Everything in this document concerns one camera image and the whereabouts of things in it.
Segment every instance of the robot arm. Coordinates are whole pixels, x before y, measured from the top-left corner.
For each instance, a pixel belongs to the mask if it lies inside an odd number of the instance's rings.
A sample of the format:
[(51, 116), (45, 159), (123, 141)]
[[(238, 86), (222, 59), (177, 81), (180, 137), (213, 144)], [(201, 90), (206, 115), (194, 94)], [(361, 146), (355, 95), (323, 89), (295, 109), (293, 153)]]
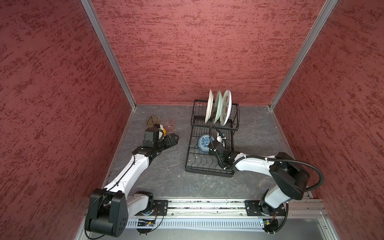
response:
[[(271, 216), (283, 202), (290, 199), (301, 200), (304, 192), (317, 188), (323, 182), (323, 176), (317, 168), (295, 161), (286, 153), (280, 152), (276, 156), (260, 157), (230, 151), (225, 147), (221, 133), (218, 129), (217, 131), (219, 133), (217, 139), (209, 144), (209, 154), (217, 157), (223, 169), (229, 170), (235, 167), (240, 171), (258, 172), (271, 176), (276, 181), (277, 185), (267, 190), (259, 202), (258, 208), (263, 215)], [(138, 192), (130, 198), (126, 198), (126, 194), (152, 160), (162, 150), (176, 145), (178, 140), (179, 137), (174, 134), (164, 136), (161, 125), (155, 124), (154, 127), (146, 129), (143, 145), (133, 151), (133, 156), (126, 167), (104, 189), (95, 189), (92, 193), (85, 230), (118, 237), (125, 229), (129, 218), (138, 212), (152, 210), (154, 207), (152, 193)], [(320, 176), (319, 182), (306, 188), (309, 174), (299, 164), (317, 171)]]
[(159, 124), (147, 128), (143, 146), (133, 151), (126, 167), (104, 189), (95, 189), (91, 194), (85, 230), (118, 237), (132, 216), (144, 210), (151, 211), (154, 206), (152, 193), (138, 192), (130, 198), (126, 198), (126, 194), (152, 160), (178, 141), (179, 137), (173, 133), (164, 136)]
[[(271, 190), (267, 190), (259, 202), (260, 211), (264, 215), (275, 213), (277, 208), (282, 207), (282, 204), (290, 199), (303, 199), (305, 192), (313, 190), (323, 183), (324, 177), (319, 169), (305, 162), (296, 161), (284, 152), (280, 152), (276, 156), (260, 157), (231, 151), (225, 147), (220, 130), (211, 126), (210, 133), (212, 128), (217, 130), (217, 138), (214, 141), (210, 140), (209, 154), (216, 156), (219, 165), (224, 170), (235, 167), (240, 171), (262, 173), (275, 180), (277, 185)], [(312, 187), (306, 187), (310, 175), (301, 167), (302, 165), (314, 169), (319, 174), (319, 181)]]

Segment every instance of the blue and white bowl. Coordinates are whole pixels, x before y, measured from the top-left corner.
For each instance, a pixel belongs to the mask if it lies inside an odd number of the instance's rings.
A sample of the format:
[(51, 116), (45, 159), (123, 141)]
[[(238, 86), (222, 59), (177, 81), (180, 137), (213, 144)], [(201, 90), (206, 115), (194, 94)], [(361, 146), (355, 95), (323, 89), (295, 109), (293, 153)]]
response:
[(200, 151), (204, 152), (204, 153), (208, 153), (209, 152), (209, 135), (206, 134), (206, 135), (203, 135), (201, 136), (198, 141), (197, 141), (197, 147), (200, 149)]

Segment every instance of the wall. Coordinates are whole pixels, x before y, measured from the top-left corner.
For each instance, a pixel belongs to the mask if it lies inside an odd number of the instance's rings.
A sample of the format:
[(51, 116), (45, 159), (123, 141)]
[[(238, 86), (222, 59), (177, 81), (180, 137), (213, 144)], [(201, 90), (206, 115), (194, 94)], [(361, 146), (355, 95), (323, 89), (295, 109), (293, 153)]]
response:
[(341, 239), (384, 239), (384, 2), (339, 0), (275, 108)]
[(324, 0), (94, 0), (138, 104), (269, 104)]
[(2, 1), (0, 36), (0, 239), (72, 240), (129, 103), (80, 1)]

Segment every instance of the black wire dish rack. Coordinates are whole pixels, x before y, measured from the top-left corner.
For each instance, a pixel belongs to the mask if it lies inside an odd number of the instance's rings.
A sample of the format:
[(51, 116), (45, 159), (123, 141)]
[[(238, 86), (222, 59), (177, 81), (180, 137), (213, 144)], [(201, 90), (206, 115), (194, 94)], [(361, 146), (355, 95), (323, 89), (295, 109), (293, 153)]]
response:
[[(231, 113), (228, 118), (227, 123), (222, 126), (220, 120), (213, 124), (213, 104), (212, 103), (212, 113), (207, 123), (205, 123), (205, 113), (207, 110), (208, 101), (207, 100), (195, 100), (192, 117), (191, 117), (191, 136), (189, 139), (187, 159), (185, 161), (185, 171), (215, 175), (222, 177), (232, 177), (235, 173), (234, 170), (224, 170), (218, 165), (216, 156), (209, 155), (208, 153), (202, 152), (198, 146), (198, 139), (205, 134), (209, 135), (209, 127), (216, 126), (220, 129), (220, 132), (224, 134), (226, 138), (227, 145), (233, 151), (233, 135), (235, 131), (239, 128), (240, 121), (240, 112), (239, 106), (237, 103), (232, 103)], [(212, 130), (213, 137), (216, 138), (216, 130)]]

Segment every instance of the floor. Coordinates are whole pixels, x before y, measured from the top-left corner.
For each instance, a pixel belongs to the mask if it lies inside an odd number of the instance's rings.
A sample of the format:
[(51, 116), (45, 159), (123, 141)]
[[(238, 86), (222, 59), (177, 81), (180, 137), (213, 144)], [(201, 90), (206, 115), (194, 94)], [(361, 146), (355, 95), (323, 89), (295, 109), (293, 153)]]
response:
[[(127, 137), (111, 168), (108, 181), (114, 179), (141, 146), (146, 127), (145, 118), (155, 114), (159, 119), (176, 120), (175, 134), (179, 143), (157, 156), (140, 175), (129, 195), (143, 190), (156, 197), (200, 198), (261, 198), (275, 185), (269, 176), (249, 171), (236, 171), (232, 178), (189, 173), (184, 170), (189, 137), (192, 106), (139, 105), (129, 127)], [(240, 107), (239, 130), (234, 135), (234, 150), (260, 156), (285, 151), (267, 107)]]

